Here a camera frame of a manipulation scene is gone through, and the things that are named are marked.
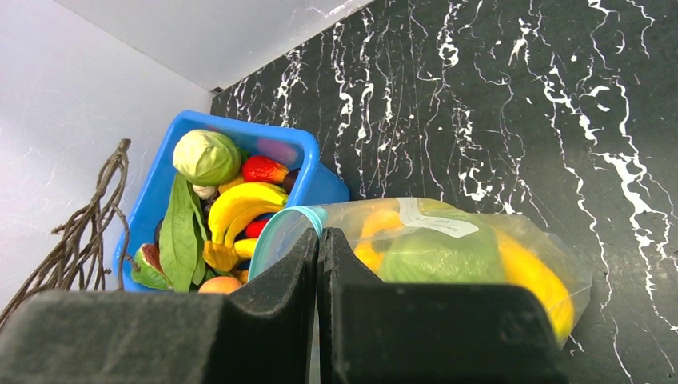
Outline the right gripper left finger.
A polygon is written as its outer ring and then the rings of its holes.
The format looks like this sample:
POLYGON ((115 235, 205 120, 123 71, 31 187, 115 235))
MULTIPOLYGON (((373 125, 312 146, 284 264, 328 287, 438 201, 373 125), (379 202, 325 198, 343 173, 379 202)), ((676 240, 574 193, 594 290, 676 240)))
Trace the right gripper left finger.
POLYGON ((4 383, 306 383, 318 238, 231 294, 54 291, 1 333, 4 383))

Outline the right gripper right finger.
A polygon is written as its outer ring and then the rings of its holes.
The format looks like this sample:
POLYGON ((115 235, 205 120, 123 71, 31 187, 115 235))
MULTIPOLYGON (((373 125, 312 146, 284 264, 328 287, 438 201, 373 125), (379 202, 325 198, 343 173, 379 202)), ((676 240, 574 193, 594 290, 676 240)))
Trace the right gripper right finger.
POLYGON ((525 288, 382 282, 342 232, 322 232, 323 383, 566 383, 546 313, 525 288))

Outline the small green cabbage toy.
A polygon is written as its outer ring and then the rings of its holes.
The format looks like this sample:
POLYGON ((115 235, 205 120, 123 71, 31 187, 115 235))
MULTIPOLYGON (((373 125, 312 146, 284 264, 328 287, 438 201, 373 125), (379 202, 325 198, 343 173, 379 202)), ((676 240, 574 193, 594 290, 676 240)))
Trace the small green cabbage toy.
POLYGON ((460 238, 429 229, 393 239, 377 276, 384 282, 502 283, 497 238, 481 228, 460 238))

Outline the clear zip top bag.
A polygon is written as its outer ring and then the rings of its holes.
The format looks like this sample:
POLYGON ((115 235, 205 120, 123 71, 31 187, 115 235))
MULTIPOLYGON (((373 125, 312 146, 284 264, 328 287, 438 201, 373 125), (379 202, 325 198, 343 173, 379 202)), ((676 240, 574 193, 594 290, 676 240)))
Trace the clear zip top bag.
POLYGON ((384 282, 499 283, 530 290, 564 344, 590 301, 592 276, 555 235, 519 214, 471 214, 429 198, 293 206, 261 232, 256 278, 306 230, 341 230, 357 259, 384 282))

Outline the yellow bell pepper toy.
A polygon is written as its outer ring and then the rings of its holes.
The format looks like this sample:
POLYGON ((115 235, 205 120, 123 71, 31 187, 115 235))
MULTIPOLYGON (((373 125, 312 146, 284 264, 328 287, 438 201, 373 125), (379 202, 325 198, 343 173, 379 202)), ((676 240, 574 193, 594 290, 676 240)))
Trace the yellow bell pepper toy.
POLYGON ((373 273, 377 273, 384 251, 377 251, 378 236, 392 230, 400 230, 403 224, 400 214, 394 210, 375 210, 365 220, 357 245, 353 248, 356 257, 373 273))

